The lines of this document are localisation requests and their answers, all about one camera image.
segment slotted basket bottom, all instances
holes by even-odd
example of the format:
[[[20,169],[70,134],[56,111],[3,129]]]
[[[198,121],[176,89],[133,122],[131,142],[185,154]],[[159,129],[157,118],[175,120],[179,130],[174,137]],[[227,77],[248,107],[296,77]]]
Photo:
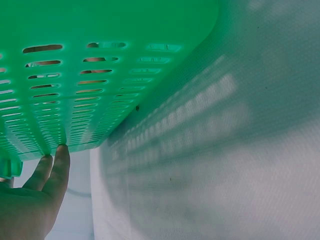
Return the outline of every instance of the slotted basket bottom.
[[[98,147],[217,15],[217,0],[2,1],[0,176],[59,144]]]

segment green plastic basket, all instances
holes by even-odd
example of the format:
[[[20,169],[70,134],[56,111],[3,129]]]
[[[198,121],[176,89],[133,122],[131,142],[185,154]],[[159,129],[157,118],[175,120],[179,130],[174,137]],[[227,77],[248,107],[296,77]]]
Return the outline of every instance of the green plastic basket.
[[[2,0],[0,176],[98,147],[213,29],[217,0]]]

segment white wall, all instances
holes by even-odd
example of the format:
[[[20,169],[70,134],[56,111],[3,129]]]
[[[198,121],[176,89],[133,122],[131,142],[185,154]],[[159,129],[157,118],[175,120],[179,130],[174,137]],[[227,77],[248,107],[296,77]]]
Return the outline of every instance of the white wall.
[[[70,154],[68,189],[53,230],[46,240],[93,240],[93,217],[90,187],[89,151]],[[21,187],[34,172],[38,160],[25,161],[21,177],[14,186]]]
[[[91,151],[96,240],[320,239],[320,1],[220,3]]]

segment finger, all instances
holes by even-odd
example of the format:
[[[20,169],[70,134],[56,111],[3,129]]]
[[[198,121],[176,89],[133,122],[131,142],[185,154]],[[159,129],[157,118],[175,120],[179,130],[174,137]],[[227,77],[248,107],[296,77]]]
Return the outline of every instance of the finger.
[[[0,177],[0,183],[3,183],[3,186],[7,187],[7,188],[13,188],[14,187],[14,181],[15,178],[11,178],[11,179],[6,179],[6,178],[2,178]]]
[[[23,185],[25,189],[41,191],[49,178],[52,168],[53,158],[50,155],[43,156],[36,166],[32,176]]]
[[[70,168],[70,155],[68,146],[59,145],[56,149],[54,164],[49,179],[46,181],[42,192],[49,195],[59,209],[64,199]]]

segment hand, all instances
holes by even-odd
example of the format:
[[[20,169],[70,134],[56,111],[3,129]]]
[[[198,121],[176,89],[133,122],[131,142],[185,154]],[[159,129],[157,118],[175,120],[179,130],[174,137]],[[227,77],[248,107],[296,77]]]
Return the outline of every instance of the hand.
[[[0,240],[44,240],[56,221],[64,199],[70,168],[66,145],[54,157],[43,156],[21,188],[13,179],[0,182]]]

